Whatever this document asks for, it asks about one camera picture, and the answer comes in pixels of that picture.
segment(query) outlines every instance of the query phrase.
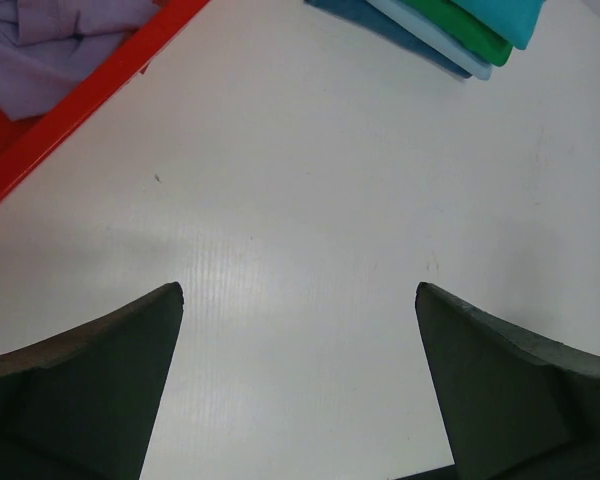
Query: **purple shirt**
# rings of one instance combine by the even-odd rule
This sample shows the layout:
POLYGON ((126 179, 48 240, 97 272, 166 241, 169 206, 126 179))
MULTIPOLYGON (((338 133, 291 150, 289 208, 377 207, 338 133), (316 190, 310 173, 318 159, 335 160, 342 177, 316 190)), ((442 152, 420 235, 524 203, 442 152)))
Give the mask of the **purple shirt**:
POLYGON ((0 0, 0 109, 55 107, 158 11, 151 0, 0 0))

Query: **dark blue cloth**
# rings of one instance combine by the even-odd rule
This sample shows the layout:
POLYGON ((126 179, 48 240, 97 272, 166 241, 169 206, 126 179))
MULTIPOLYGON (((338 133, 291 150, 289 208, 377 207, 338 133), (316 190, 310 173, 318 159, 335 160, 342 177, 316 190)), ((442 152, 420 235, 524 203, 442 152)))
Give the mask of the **dark blue cloth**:
POLYGON ((361 27, 371 30, 383 38, 411 52, 417 53, 428 60, 440 65, 450 72, 463 78, 471 74, 453 63, 440 52, 430 47, 422 40, 414 37, 389 17, 369 5, 366 0, 305 0, 332 15, 348 20, 361 27))

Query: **red box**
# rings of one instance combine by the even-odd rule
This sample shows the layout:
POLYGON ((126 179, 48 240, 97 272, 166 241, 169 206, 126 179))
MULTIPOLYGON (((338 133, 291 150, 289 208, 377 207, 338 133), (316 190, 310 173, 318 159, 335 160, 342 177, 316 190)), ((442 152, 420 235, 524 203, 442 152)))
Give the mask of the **red box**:
POLYGON ((93 112, 147 66, 208 1, 169 1, 46 115, 11 122, 0 111, 0 202, 93 112))

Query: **table surface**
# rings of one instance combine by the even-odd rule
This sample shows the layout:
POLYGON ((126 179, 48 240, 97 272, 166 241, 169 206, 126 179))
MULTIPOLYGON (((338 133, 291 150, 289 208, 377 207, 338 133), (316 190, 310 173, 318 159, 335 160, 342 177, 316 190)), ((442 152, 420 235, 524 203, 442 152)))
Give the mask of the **table surface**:
POLYGON ((600 354, 600 19, 547 2, 461 82, 299 0, 213 0, 0 207, 0 353, 172 280, 144 479, 450 463, 418 282, 600 354))

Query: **folded shirt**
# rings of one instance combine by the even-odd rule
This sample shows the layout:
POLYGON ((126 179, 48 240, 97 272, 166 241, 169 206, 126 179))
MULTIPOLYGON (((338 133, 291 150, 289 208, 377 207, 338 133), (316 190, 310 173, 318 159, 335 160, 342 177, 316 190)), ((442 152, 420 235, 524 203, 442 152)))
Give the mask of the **folded shirt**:
POLYGON ((466 49, 497 67, 507 63, 513 45, 451 0, 402 0, 458 40, 466 49))
POLYGON ((411 52, 438 64, 442 68, 463 78, 471 77, 440 52, 413 36, 396 22, 382 14, 365 0, 305 0, 325 12, 348 20, 411 52))
POLYGON ((520 50, 529 45, 544 4, 544 0, 452 1, 520 50))
POLYGON ((0 109, 47 113, 160 8, 151 0, 0 0, 0 109))
POLYGON ((367 3, 476 78, 489 80, 491 77, 493 67, 490 63, 471 53, 444 30, 427 20, 417 10, 402 3, 401 0, 367 0, 367 3))

